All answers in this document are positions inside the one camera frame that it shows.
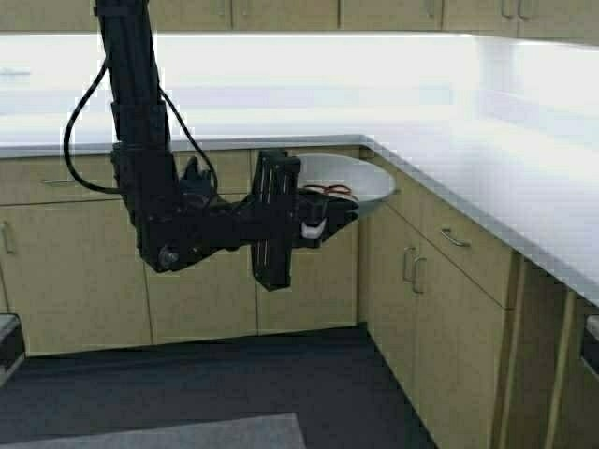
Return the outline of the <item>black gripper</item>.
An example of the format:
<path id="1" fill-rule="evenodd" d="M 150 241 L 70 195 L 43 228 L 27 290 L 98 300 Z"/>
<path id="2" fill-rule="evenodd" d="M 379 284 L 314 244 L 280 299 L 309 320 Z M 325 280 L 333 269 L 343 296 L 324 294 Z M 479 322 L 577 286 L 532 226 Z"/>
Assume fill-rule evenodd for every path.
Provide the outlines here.
<path id="1" fill-rule="evenodd" d="M 258 154 L 251 193 L 231 206 L 223 225 L 226 248 L 251 247 L 255 279 L 269 292 L 291 284 L 293 250 L 298 248 L 298 157 L 284 150 Z M 358 218 L 357 203 L 329 203 L 322 242 Z"/>

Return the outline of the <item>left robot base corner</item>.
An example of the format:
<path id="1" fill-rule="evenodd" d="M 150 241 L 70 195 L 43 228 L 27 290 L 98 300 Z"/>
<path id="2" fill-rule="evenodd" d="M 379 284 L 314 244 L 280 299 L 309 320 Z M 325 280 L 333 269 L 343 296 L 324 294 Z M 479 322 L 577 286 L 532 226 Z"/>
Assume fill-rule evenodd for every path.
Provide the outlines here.
<path id="1" fill-rule="evenodd" d="M 12 313 L 1 314 L 1 386 L 20 367 L 26 358 L 20 318 Z"/>

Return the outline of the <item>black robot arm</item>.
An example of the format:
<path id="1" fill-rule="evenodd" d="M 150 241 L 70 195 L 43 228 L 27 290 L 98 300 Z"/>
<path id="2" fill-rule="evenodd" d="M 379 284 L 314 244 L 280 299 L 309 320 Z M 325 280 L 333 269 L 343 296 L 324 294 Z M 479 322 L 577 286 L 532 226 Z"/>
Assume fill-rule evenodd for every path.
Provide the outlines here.
<path id="1" fill-rule="evenodd" d="M 358 204 L 300 187 L 302 163 L 282 149 L 258 154 L 251 191 L 235 202 L 218 195 L 213 167 L 199 168 L 204 153 L 179 172 L 147 3 L 98 1 L 95 15 L 113 96 L 111 161 L 142 259 L 156 272 L 178 271 L 246 246 L 255 279 L 287 288 L 293 251 L 319 248 L 357 219 Z"/>

